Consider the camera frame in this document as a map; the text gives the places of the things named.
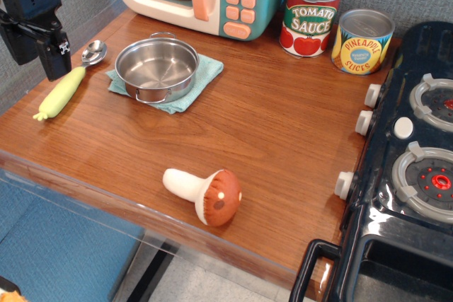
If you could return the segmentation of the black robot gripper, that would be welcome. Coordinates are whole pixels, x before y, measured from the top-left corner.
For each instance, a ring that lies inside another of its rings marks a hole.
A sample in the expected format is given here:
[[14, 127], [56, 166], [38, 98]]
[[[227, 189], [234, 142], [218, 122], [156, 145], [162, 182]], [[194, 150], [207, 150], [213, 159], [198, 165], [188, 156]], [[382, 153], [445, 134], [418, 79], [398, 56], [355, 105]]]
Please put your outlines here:
[[[68, 74], [72, 70], [69, 39], [56, 16], [62, 1], [3, 2], [1, 37], [13, 60], [18, 65], [24, 65], [39, 56], [49, 81], [56, 81]], [[32, 37], [39, 37], [36, 45]]]

